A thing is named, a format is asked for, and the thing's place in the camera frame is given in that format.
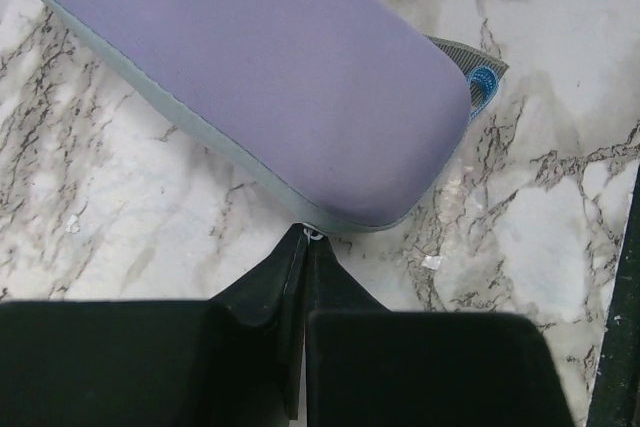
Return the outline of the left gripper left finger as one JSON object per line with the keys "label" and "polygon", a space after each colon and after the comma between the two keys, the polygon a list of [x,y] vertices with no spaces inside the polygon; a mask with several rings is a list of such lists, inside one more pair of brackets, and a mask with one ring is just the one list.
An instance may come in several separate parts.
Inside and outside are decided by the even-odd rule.
{"label": "left gripper left finger", "polygon": [[5,426],[286,426],[298,416],[305,238],[208,300],[1,306]]}

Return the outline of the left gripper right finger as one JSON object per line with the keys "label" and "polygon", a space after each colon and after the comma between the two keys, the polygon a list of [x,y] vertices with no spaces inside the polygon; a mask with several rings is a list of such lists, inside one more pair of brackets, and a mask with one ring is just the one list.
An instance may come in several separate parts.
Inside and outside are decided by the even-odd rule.
{"label": "left gripper right finger", "polygon": [[506,313],[395,312],[311,243],[306,406],[311,426],[569,426],[549,348]]}

